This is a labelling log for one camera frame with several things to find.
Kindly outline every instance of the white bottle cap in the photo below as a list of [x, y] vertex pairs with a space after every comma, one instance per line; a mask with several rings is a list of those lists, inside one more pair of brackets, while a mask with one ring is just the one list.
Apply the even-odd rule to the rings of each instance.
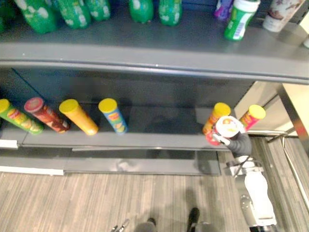
[[247, 0], [235, 0], [234, 6], [244, 12], [256, 12], [259, 8], [261, 1], [247, 1]]

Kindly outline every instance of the striped carpet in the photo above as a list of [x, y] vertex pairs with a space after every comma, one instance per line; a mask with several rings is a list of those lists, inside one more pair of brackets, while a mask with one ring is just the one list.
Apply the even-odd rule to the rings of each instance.
[[[308, 157], [297, 139], [286, 147], [308, 190]], [[281, 232], [309, 232], [309, 214], [280, 142], [254, 138], [253, 149], [265, 164]], [[219, 158], [224, 167], [232, 156], [221, 152]], [[148, 217], [159, 232], [185, 232], [194, 206], [220, 231], [248, 231], [230, 176], [0, 173], [0, 232], [109, 232], [125, 218], [131, 232]]]

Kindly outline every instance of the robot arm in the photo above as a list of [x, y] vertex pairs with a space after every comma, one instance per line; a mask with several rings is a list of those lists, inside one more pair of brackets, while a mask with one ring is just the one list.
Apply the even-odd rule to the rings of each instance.
[[276, 217], [267, 195], [267, 181], [263, 176], [262, 164], [251, 157], [250, 138], [239, 122], [239, 133], [232, 139], [213, 134], [213, 137], [226, 145], [234, 160], [226, 163], [225, 172], [234, 176], [239, 192], [240, 207], [252, 232], [276, 232]]

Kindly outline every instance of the black shoe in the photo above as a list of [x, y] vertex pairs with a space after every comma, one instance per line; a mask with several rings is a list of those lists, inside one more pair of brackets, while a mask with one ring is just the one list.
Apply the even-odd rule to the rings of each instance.
[[147, 221], [152, 222], [154, 224], [154, 226], [156, 226], [156, 222], [155, 222], [155, 219], [153, 217], [148, 218]]
[[191, 209], [188, 219], [187, 232], [194, 231], [194, 229], [192, 229], [191, 227], [193, 224], [198, 223], [198, 219], [199, 219], [199, 209], [198, 208]]

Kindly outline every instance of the purple bottle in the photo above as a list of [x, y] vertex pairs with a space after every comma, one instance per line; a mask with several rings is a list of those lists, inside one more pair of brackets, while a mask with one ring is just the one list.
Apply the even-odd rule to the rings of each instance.
[[234, 0], [218, 0], [214, 16], [220, 20], [228, 20], [231, 15]]

